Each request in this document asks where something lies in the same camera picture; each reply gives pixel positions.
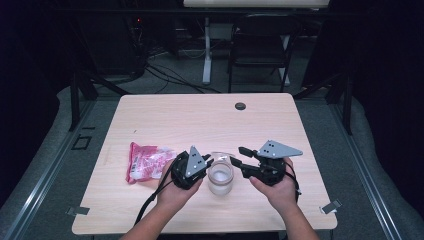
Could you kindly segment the glass jar with hinged lid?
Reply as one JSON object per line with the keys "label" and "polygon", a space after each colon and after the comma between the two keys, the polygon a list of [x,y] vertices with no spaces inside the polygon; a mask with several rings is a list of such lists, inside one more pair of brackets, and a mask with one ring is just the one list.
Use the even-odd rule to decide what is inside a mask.
{"label": "glass jar with hinged lid", "polygon": [[209,190],[218,196],[227,195],[233,186],[234,170],[230,155],[223,152],[212,152],[213,163],[207,171]]}

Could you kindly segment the grey tape piece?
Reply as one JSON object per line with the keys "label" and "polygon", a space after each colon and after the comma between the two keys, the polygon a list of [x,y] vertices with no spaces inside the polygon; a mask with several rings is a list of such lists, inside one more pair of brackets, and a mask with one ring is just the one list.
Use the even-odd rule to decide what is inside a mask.
{"label": "grey tape piece", "polygon": [[329,204],[321,207],[320,211],[324,214],[335,213],[337,209],[340,208],[341,206],[342,206],[342,203],[338,199],[336,199],[330,202]]}
{"label": "grey tape piece", "polygon": [[87,215],[88,213],[89,208],[81,206],[70,206],[66,211],[66,214],[70,216]]}

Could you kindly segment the pink and white plastic bag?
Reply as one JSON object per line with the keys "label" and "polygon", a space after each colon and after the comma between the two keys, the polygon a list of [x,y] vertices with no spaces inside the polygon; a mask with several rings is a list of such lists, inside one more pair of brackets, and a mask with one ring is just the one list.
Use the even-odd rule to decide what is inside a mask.
{"label": "pink and white plastic bag", "polygon": [[176,152],[168,147],[140,146],[130,144],[126,181],[129,184],[159,179],[164,166],[176,157]]}

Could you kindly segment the white desk leg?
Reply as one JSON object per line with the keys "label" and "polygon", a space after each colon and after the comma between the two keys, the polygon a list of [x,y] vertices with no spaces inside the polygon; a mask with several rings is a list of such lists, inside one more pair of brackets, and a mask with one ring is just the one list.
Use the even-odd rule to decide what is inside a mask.
{"label": "white desk leg", "polygon": [[[283,35],[281,37],[282,43],[283,43],[283,49],[286,50],[287,46],[288,46],[288,41],[289,41],[289,36],[288,35]],[[283,86],[289,86],[290,85],[290,79],[288,77],[288,70],[286,68],[280,68],[279,69],[279,74],[281,77],[281,82],[283,83]]]}
{"label": "white desk leg", "polygon": [[205,59],[204,59],[202,83],[205,85],[208,85],[211,83],[211,68],[212,68],[210,22],[208,17],[205,18],[205,23],[204,23],[204,40],[205,40]]}

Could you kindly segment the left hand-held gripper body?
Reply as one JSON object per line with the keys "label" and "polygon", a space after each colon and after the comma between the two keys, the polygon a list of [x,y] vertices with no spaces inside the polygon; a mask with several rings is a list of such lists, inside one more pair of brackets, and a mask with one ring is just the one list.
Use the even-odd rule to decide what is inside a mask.
{"label": "left hand-held gripper body", "polygon": [[189,190],[199,179],[206,176],[206,161],[195,146],[190,151],[178,154],[171,166],[171,179],[174,184],[184,190]]}

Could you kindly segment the black folding chair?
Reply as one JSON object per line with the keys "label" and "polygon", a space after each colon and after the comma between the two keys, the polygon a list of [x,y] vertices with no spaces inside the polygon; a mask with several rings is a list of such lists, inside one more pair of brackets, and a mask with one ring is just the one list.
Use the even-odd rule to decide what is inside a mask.
{"label": "black folding chair", "polygon": [[[248,14],[238,18],[231,30],[228,91],[232,91],[234,67],[289,71],[294,42],[301,31],[301,22],[290,15]],[[289,36],[286,50],[281,40],[283,35]]]}

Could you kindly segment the person's right hand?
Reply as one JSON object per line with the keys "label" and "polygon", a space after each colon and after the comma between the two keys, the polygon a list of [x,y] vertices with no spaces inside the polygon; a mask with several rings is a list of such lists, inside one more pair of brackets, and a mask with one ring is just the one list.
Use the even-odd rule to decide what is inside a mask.
{"label": "person's right hand", "polygon": [[292,161],[286,158],[286,172],[283,179],[273,185],[268,186],[255,177],[250,177],[250,183],[263,195],[266,196],[271,206],[283,217],[289,218],[299,212],[296,201],[295,181],[289,177],[293,173]]}

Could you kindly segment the person's left hand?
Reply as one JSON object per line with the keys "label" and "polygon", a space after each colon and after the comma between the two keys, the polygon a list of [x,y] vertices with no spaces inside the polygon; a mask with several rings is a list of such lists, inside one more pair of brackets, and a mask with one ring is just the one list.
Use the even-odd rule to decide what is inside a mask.
{"label": "person's left hand", "polygon": [[163,174],[160,178],[164,182],[161,191],[157,195],[156,206],[169,213],[181,210],[188,200],[199,190],[203,180],[198,180],[189,190],[177,187],[171,179],[171,174]]}

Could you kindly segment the black metal stand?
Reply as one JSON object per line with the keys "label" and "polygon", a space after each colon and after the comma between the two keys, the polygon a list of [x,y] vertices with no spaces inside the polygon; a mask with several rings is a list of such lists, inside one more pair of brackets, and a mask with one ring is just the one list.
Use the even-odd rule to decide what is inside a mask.
{"label": "black metal stand", "polygon": [[103,77],[92,72],[77,70],[74,72],[70,81],[70,97],[71,97],[71,125],[69,130],[73,131],[80,122],[80,99],[79,93],[82,93],[84,98],[89,101],[94,101],[99,94],[94,87],[94,84],[100,84],[112,92],[120,96],[127,95],[128,91],[116,86],[107,81]]}
{"label": "black metal stand", "polygon": [[293,96],[294,99],[303,99],[319,89],[329,86],[330,89],[325,96],[325,101],[328,104],[337,104],[340,100],[343,101],[342,108],[342,126],[345,131],[351,135],[351,110],[353,98],[353,78],[349,73],[337,73],[333,76],[306,87],[301,92]]}

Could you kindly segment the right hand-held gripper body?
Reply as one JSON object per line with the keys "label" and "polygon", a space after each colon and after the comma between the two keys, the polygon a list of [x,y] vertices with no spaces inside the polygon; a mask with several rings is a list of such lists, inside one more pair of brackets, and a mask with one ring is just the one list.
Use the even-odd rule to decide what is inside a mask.
{"label": "right hand-held gripper body", "polygon": [[[268,140],[257,151],[257,156],[254,157],[259,161],[257,166],[247,166],[246,171],[241,171],[244,178],[251,176],[259,179],[268,186],[273,186],[279,183],[287,174],[285,158],[292,156],[300,156],[303,154],[301,150],[284,145],[274,140]],[[295,173],[289,175],[298,185]]]}

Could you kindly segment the metal floor rail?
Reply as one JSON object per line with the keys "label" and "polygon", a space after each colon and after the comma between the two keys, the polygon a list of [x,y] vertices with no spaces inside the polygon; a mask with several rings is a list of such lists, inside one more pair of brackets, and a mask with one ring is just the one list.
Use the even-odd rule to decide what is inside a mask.
{"label": "metal floor rail", "polygon": [[39,150],[5,204],[0,208],[0,240],[23,238],[54,183],[73,141],[77,138],[77,131],[94,105],[95,101],[88,101],[80,107],[80,120],[74,130],[69,131],[71,110],[67,104],[61,104]]}
{"label": "metal floor rail", "polygon": [[349,135],[342,122],[342,111],[337,105],[329,105],[329,109],[336,121],[336,125],[341,132],[344,141],[347,143],[350,152],[353,156],[353,165],[362,183],[367,198],[372,206],[372,209],[380,223],[380,226],[387,240],[404,240],[398,227],[396,226],[393,217],[374,181],[371,172],[362,156],[354,138]]}

